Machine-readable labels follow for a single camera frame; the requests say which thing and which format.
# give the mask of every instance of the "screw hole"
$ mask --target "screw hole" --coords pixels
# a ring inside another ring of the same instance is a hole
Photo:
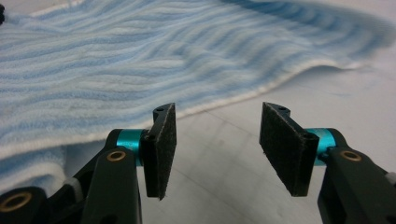
[[[351,151],[342,151],[341,156],[350,161],[361,161],[361,156]]]
[[[117,223],[117,216],[116,215],[107,215],[102,217],[100,220],[100,224],[115,224]]]
[[[120,160],[124,159],[125,156],[126,156],[126,154],[123,151],[114,151],[107,155],[107,160],[108,161],[120,161]]]
[[[25,191],[14,194],[0,203],[0,212],[12,212],[25,206],[32,199],[32,193]]]
[[[394,216],[387,216],[387,221],[388,221],[390,224],[396,224],[396,217],[394,217]]]

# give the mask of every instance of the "blue and white striped towel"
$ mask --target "blue and white striped towel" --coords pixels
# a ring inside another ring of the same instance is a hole
[[[64,180],[62,146],[268,91],[314,66],[355,68],[393,29],[292,2],[86,0],[0,26],[0,193]]]

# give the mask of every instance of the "teal metal spacer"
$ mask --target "teal metal spacer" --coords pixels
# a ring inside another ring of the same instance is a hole
[[[315,165],[321,166],[325,165],[325,163],[318,159],[319,155],[322,153],[326,153],[329,147],[336,147],[334,137],[332,133],[324,128],[317,128],[317,129],[305,129],[309,133],[315,134],[319,137],[318,143],[318,150],[317,150],[317,157],[315,159]]]
[[[142,162],[139,157],[140,137],[142,132],[142,129],[123,129],[117,139],[118,147],[126,147],[127,149],[132,150],[134,157],[136,158],[136,166],[142,166]]]

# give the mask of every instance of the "white table surface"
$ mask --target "white table surface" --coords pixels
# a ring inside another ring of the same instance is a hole
[[[63,2],[2,1],[26,13]],[[396,24],[393,0],[319,2],[371,12]],[[317,198],[325,167],[314,168],[308,197],[290,197],[259,145],[262,102],[289,108],[304,128],[336,128],[352,148],[396,171],[395,71],[393,45],[362,69],[314,68],[248,101],[179,119],[163,201],[146,197],[138,169],[144,223],[321,223]],[[72,175],[102,146],[70,149],[66,172]]]

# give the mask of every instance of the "towel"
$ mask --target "towel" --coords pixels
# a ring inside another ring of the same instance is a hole
[[[85,0],[0,26],[0,193],[64,182],[64,146],[242,101],[315,66],[353,69],[394,29],[306,2]]]

